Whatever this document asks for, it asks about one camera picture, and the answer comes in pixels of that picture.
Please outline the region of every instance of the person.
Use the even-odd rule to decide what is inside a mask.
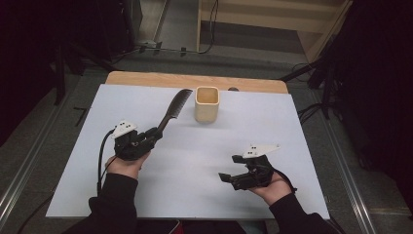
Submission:
[[[101,192],[89,201],[91,214],[63,233],[170,233],[175,223],[170,221],[151,223],[151,221],[138,221],[136,218],[134,195],[138,185],[137,179],[149,154],[135,161],[124,161],[116,156],[109,158],[106,163],[106,180]],[[280,234],[337,233],[319,214],[306,214],[288,183],[276,172],[267,187],[255,187],[249,190],[268,204],[279,225]],[[235,221],[184,221],[182,226],[185,234],[245,233]]]

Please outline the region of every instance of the black sweatshirt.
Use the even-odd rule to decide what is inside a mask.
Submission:
[[[92,213],[64,234],[135,234],[136,209],[134,195],[137,180],[125,175],[107,174],[101,193],[89,200]],[[270,206],[280,227],[280,234],[336,233],[319,214],[306,214],[294,194]]]

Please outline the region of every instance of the human hand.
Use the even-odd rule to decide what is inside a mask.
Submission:
[[[273,173],[270,184],[267,187],[254,187],[250,188],[249,191],[260,196],[268,204],[268,206],[273,205],[282,197],[291,193],[291,188],[282,177]]]
[[[105,167],[108,167],[107,172],[110,174],[120,174],[137,179],[139,170],[142,169],[143,162],[149,157],[149,154],[150,152],[134,161],[125,161],[116,156],[112,156],[107,160]]]

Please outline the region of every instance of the cup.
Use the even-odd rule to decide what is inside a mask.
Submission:
[[[219,90],[200,86],[195,94],[195,119],[200,123],[212,123],[218,116]]]

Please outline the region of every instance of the white tabletop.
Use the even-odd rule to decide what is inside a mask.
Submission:
[[[157,127],[179,90],[101,85],[46,216],[89,215],[103,137],[121,120],[134,122],[139,132]],[[291,95],[221,91],[218,118],[212,124],[195,121],[194,96],[195,92],[179,117],[169,121],[143,165],[135,196],[138,217],[273,218],[261,198],[235,191],[218,175],[246,173],[246,167],[234,164],[231,157],[257,143],[280,145],[267,154],[271,164],[298,188],[296,196],[305,212],[329,218]],[[114,155],[113,146],[109,138],[103,162]]]

